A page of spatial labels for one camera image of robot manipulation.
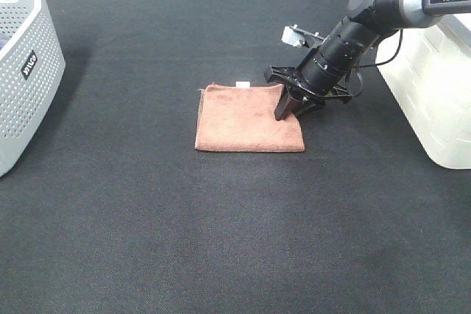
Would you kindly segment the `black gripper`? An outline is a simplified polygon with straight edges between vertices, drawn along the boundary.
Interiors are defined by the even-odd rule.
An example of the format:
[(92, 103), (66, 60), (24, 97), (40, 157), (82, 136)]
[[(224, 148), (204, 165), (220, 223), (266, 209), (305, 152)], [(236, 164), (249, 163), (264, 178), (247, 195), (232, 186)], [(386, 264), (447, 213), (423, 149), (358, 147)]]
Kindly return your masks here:
[(274, 111), (275, 120), (284, 120), (290, 113), (299, 117), (305, 113), (322, 110), (325, 102), (340, 100), (347, 103), (352, 94), (339, 85), (340, 77), (322, 69), (305, 76), (295, 67), (269, 66), (263, 73), (267, 83), (276, 82), (285, 86)]

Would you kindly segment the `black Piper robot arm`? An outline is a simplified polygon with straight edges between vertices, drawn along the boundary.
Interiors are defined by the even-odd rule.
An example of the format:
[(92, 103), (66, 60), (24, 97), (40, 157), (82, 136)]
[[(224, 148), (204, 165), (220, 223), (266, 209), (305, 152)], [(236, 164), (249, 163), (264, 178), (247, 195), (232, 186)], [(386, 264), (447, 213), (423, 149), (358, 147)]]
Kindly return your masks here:
[(309, 52), (296, 67), (265, 71), (267, 82), (283, 85), (275, 119), (320, 110), (328, 100), (347, 103), (355, 97), (350, 74), (358, 73), (370, 49), (404, 29), (428, 28), (444, 15), (469, 12), (470, 0), (349, 0), (346, 15), (326, 37), (287, 26), (282, 41)]

